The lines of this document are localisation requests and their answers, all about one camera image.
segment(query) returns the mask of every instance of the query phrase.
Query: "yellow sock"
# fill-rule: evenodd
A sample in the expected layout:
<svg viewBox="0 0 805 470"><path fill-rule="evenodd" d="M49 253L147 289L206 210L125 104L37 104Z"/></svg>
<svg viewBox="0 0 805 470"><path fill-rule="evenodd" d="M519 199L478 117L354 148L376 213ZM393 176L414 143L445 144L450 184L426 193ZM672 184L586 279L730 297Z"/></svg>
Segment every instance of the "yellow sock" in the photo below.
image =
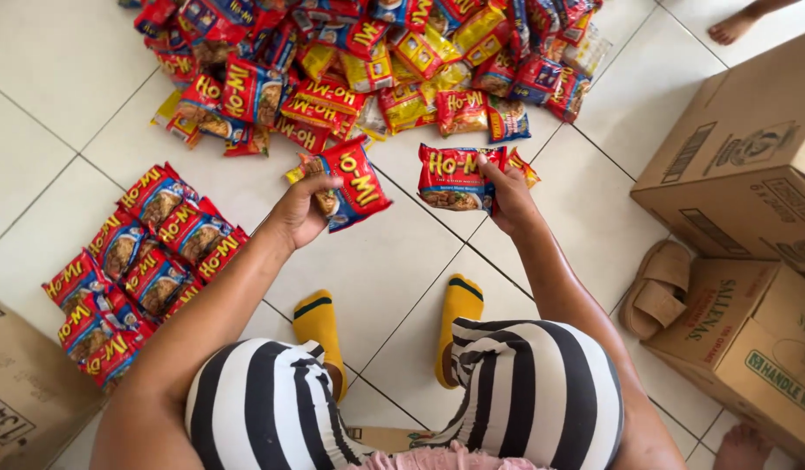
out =
<svg viewBox="0 0 805 470"><path fill-rule="evenodd" d="M480 320L483 313L483 292L476 283L455 274L449 278L446 286L446 298L443 300L443 317L438 341L438 360L434 364L434 375L440 385L451 390L443 375L443 351L451 344L451 322L458 317Z"/></svg>
<svg viewBox="0 0 805 470"><path fill-rule="evenodd" d="M341 393L338 401L347 394L345 361L339 348L339 334L335 328L335 311L330 293L324 289L301 300L294 310L292 328L298 342L317 341L324 348L324 364L332 365L341 373Z"/></svg>

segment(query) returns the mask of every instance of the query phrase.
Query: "slipper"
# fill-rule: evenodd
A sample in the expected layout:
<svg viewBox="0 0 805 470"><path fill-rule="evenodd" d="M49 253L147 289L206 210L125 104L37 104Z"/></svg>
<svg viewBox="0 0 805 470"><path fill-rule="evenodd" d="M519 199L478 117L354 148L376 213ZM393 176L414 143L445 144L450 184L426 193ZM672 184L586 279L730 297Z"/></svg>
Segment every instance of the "slipper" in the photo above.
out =
<svg viewBox="0 0 805 470"><path fill-rule="evenodd" d="M687 306L690 253L678 242L662 240L649 248L623 300L620 323L640 339L649 339L669 326Z"/></svg>

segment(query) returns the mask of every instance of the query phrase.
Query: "white tile floor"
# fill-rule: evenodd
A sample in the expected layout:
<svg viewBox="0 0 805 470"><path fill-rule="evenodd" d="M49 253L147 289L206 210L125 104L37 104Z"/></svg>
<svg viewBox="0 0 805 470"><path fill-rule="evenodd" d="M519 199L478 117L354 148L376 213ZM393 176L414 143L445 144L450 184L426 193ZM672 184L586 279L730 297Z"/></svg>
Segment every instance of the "white tile floor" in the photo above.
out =
<svg viewBox="0 0 805 470"><path fill-rule="evenodd" d="M615 47L575 126L531 111L519 142L543 181L533 197L577 274L606 311L625 294L642 254L667 231L630 198L633 179L701 79L805 31L805 2L772 14L723 48L706 28L746 0L606 0L596 24ZM0 2L0 301L46 335L62 320L40 282L94 235L123 187L169 161L232 222L253 229L286 189L298 147L272 138L272 157L223 159L206 139L187 151L148 121L172 91L112 0ZM420 142L409 131L370 151L396 205L322 236L283 269L243 337L293 340L293 305L329 289L338 311L350 391L342 412L366 425L439 428L460 396L431 377L443 286L462 272L483 288L485 318L533 318L518 256L483 214L433 211L414 197ZM690 468L709 470L736 418L623 334L644 385ZM55 468L88 467L96 420ZM789 468L776 451L766 468Z"/></svg>

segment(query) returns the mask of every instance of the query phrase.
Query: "striped pants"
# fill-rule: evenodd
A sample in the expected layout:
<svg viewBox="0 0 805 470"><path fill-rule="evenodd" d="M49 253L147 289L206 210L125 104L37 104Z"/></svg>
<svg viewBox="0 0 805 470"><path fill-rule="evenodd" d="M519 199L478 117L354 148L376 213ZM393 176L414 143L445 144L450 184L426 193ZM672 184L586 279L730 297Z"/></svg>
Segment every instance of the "striped pants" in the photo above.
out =
<svg viewBox="0 0 805 470"><path fill-rule="evenodd" d="M466 390L446 429L416 446L525 457L557 470L610 466L623 427L611 360L572 326L544 320L452 326L452 376ZM311 470L361 463L375 449L350 439L323 350L248 339L220 349L188 395L185 427L208 470Z"/></svg>

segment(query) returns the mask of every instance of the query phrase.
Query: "hand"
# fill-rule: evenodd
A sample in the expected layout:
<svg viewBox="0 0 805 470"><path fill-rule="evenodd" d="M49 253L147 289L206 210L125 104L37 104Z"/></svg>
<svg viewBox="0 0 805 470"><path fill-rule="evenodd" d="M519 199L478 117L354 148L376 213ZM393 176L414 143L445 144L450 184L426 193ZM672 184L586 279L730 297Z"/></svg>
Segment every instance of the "hand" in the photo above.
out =
<svg viewBox="0 0 805 470"><path fill-rule="evenodd" d="M478 154L478 168L495 185L498 210L492 220L504 233L512 237L517 228L542 217L536 208L536 202L530 197L530 190L521 171L507 165L504 172L501 172L482 153Z"/></svg>
<svg viewBox="0 0 805 470"><path fill-rule="evenodd" d="M293 184L274 205L266 223L283 236L290 251L303 248L327 227L327 218L313 203L314 193L341 187L342 179L326 175L304 178Z"/></svg>

